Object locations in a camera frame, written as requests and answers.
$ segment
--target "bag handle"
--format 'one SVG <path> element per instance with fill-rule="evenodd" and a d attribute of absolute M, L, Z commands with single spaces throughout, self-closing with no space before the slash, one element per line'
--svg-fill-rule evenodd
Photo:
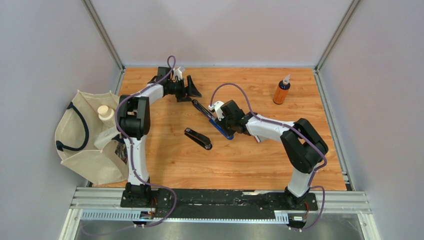
<path fill-rule="evenodd" d="M 77 107 L 74 106 L 74 104 L 72 102 L 69 103 L 69 106 L 67 106 L 66 109 L 67 110 L 73 109 L 76 112 L 76 114 L 78 115 L 78 117 L 81 119 L 82 125 L 84 125 L 85 139 L 84 139 L 84 142 L 82 143 L 82 145 L 80 147 L 77 147 L 77 148 L 67 146 L 67 145 L 63 144 L 61 141 L 56 141 L 56 148 L 57 148 L 57 150 L 62 151 L 62 152 L 64 151 L 64 149 L 74 151 L 74 152 L 78 152 L 78 151 L 83 150 L 87 146 L 87 143 L 89 142 L 89 136 L 90 136 L 89 126 L 87 126 L 87 122 L 84 119 L 83 115 L 77 109 Z"/>

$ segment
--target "gray wall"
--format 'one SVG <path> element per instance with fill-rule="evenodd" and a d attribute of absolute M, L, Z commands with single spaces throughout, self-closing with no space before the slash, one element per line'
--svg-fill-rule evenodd
<path fill-rule="evenodd" d="M 125 65 L 313 66 L 351 0 L 93 0 Z"/>
<path fill-rule="evenodd" d="M 363 0 L 321 72 L 385 240 L 423 238 L 423 23 L 422 0 Z"/>
<path fill-rule="evenodd" d="M 118 69 L 79 0 L 0 1 L 0 236 L 59 237 L 77 185 L 54 132 L 77 89 L 104 93 Z"/>

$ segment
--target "floor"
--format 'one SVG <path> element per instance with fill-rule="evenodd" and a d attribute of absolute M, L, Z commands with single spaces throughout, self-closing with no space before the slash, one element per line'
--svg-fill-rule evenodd
<path fill-rule="evenodd" d="M 120 95 L 141 90 L 157 73 L 157 68 L 127 68 Z M 327 190 L 346 190 L 333 139 L 327 124 L 320 94 L 310 68 L 187 68 L 204 106 L 222 83 L 240 85 L 253 111 L 264 117 L 311 122 L 329 147 L 328 164 L 316 174 L 312 185 Z M 291 88 L 285 102 L 273 103 L 277 84 L 291 74 Z M 214 101 L 234 100 L 248 112 L 246 100 L 234 86 L 225 86 Z M 150 181 L 171 188 L 283 190 L 290 181 L 293 166 L 281 143 L 267 140 L 257 143 L 253 136 L 238 134 L 233 140 L 222 136 L 196 110 L 191 102 L 177 102 L 167 95 L 150 106 L 151 128 L 146 141 L 146 164 Z M 206 151 L 184 135 L 191 128 L 211 139 Z M 123 187 L 125 181 L 100 187 Z"/>

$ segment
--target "white bottle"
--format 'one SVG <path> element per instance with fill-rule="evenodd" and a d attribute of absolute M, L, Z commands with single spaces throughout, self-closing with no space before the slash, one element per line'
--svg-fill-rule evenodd
<path fill-rule="evenodd" d="M 115 111 L 106 106 L 101 105 L 97 108 L 98 118 L 104 123 L 104 125 L 109 129 L 111 127 L 116 126 L 115 124 Z"/>

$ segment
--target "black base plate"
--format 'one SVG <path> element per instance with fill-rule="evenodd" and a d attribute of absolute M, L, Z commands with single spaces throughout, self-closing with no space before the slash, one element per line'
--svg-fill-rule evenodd
<path fill-rule="evenodd" d="M 310 211 L 318 210 L 314 193 L 308 193 L 304 201 L 295 208 L 284 202 L 283 192 L 268 192 L 249 195 L 254 190 L 225 189 L 174 189 L 177 196 L 176 208 L 170 218 L 191 219 L 274 219 L 274 210 Z M 174 204 L 174 197 L 166 189 L 152 189 L 157 199 L 155 217 L 163 218 Z"/>

